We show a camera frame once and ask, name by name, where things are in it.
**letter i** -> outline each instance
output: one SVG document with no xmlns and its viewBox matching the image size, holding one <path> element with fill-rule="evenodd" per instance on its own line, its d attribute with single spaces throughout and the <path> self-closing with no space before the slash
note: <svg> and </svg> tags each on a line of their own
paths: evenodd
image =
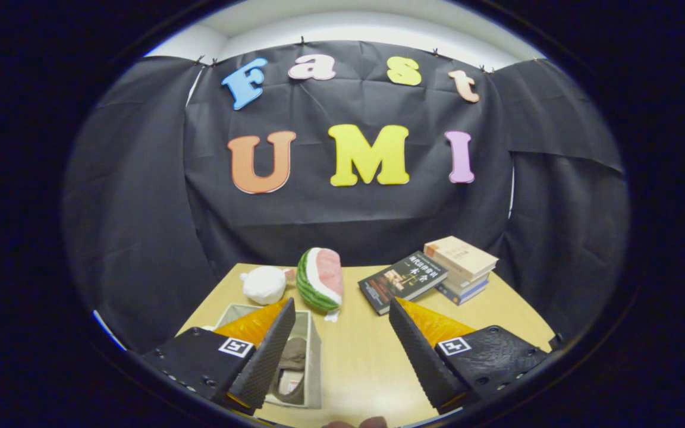
<svg viewBox="0 0 685 428">
<path fill-rule="evenodd" d="M 473 182 L 475 174 L 470 169 L 470 140 L 468 133 L 448 131 L 445 138 L 451 142 L 451 154 L 454 158 L 454 170 L 449 174 L 451 182 Z"/>
</svg>

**black book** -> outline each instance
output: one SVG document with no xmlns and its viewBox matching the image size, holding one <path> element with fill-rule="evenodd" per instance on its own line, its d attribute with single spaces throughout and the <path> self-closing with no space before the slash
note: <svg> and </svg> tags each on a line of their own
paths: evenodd
<svg viewBox="0 0 685 428">
<path fill-rule="evenodd" d="M 440 284 L 446 276 L 446 268 L 417 251 L 362 279 L 359 287 L 377 314 L 384 315 L 389 312 L 389 302 L 394 296 L 411 300 Z"/>
</svg>

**black cloth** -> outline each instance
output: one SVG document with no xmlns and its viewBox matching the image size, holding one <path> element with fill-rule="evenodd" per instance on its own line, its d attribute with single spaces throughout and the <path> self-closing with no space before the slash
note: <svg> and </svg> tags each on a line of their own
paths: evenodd
<svg viewBox="0 0 685 428">
<path fill-rule="evenodd" d="M 334 57 L 337 76 L 292 81 L 287 71 L 307 54 Z M 391 56 L 416 60 L 422 82 L 392 83 Z M 269 62 L 263 94 L 235 111 L 221 81 L 258 57 Z M 460 97 L 453 70 L 476 82 L 478 103 Z M 207 68 L 147 58 L 109 97 L 77 143 L 65 230 L 90 305 L 140 352 L 173 336 L 235 263 L 296 265 L 314 246 L 340 253 L 343 266 L 384 265 L 457 236 L 500 257 L 497 273 L 565 336 L 614 287 L 628 225 L 617 145 L 582 90 L 545 60 L 490 74 L 402 46 L 308 43 Z M 358 125 L 370 144 L 386 125 L 407 127 L 410 181 L 333 187 L 328 130 L 339 124 Z M 454 130 L 472 136 L 471 184 L 448 179 L 444 134 Z M 278 131 L 297 134 L 288 181 L 272 193 L 237 189 L 228 142 L 258 136 L 255 171 L 266 176 L 266 136 Z"/>
<path fill-rule="evenodd" d="M 216 284 L 184 186 L 183 109 L 200 67 L 141 60 L 98 102 L 68 166 L 63 229 L 79 290 L 126 347 L 172 338 Z"/>
</svg>

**letter m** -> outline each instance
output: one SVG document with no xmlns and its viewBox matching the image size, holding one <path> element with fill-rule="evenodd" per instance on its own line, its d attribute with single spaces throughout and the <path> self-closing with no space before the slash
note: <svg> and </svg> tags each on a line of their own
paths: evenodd
<svg viewBox="0 0 685 428">
<path fill-rule="evenodd" d="M 382 171 L 377 176 L 380 184 L 406 184 L 406 161 L 403 150 L 409 130 L 399 125 L 386 125 L 380 131 L 375 144 L 369 142 L 356 125 L 334 125 L 329 135 L 337 144 L 337 170 L 329 179 L 332 186 L 353 186 L 359 178 L 353 174 L 353 165 L 366 184 L 372 182 L 377 168 Z"/>
</svg>

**blue letter f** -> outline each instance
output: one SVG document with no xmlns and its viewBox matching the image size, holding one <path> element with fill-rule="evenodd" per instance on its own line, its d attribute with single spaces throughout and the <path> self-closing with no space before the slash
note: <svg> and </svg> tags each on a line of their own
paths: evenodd
<svg viewBox="0 0 685 428">
<path fill-rule="evenodd" d="M 246 106 L 250 101 L 263 93 L 260 87 L 253 87 L 251 83 L 263 83 L 263 73 L 258 67 L 263 67 L 269 62 L 264 58 L 256 58 L 239 68 L 239 70 L 226 76 L 221 84 L 226 84 L 234 95 L 234 109 Z"/>
</svg>

